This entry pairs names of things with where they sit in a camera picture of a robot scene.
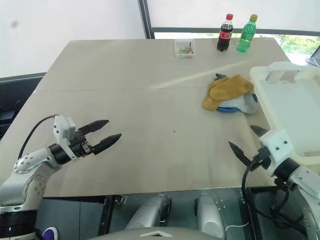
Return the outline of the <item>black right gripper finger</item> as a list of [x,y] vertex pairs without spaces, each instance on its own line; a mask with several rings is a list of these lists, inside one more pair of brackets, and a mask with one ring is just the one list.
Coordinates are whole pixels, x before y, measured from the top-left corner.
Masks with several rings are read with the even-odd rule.
[[250,125],[250,128],[252,129],[254,134],[257,135],[259,138],[269,131],[268,129],[257,126],[257,125]]
[[231,141],[228,142],[229,146],[234,153],[234,155],[245,165],[250,165],[251,161],[245,156],[242,149],[240,149],[236,144],[232,143]]

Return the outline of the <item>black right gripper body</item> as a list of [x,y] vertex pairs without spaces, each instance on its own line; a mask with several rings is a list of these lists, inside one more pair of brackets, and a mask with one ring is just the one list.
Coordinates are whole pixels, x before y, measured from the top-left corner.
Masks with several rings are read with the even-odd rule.
[[253,172],[259,167],[262,167],[263,169],[267,170],[271,164],[270,155],[270,151],[266,146],[261,147],[258,150],[257,155],[253,157],[253,164],[250,168],[250,171]]

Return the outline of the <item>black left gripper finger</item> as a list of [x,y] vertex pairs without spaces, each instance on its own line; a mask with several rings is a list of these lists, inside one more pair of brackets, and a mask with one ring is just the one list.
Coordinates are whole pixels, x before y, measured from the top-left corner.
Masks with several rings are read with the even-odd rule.
[[122,134],[118,133],[118,134],[110,135],[110,136],[106,137],[105,139],[101,140],[100,143],[98,143],[92,147],[93,154],[97,155],[97,154],[105,151],[106,149],[110,148],[120,139],[121,136],[122,136]]
[[96,120],[96,121],[93,121],[85,126],[80,127],[79,131],[82,134],[93,133],[93,132],[98,131],[102,127],[104,127],[108,122],[109,122],[109,120],[105,120],[105,119]]

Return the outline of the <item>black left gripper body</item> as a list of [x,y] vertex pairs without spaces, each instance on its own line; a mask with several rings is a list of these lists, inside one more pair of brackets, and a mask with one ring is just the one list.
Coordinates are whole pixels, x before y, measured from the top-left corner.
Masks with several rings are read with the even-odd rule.
[[80,130],[77,130],[74,133],[74,136],[69,140],[68,147],[73,153],[73,156],[71,156],[70,159],[78,159],[93,153],[93,147],[89,144],[85,135]]

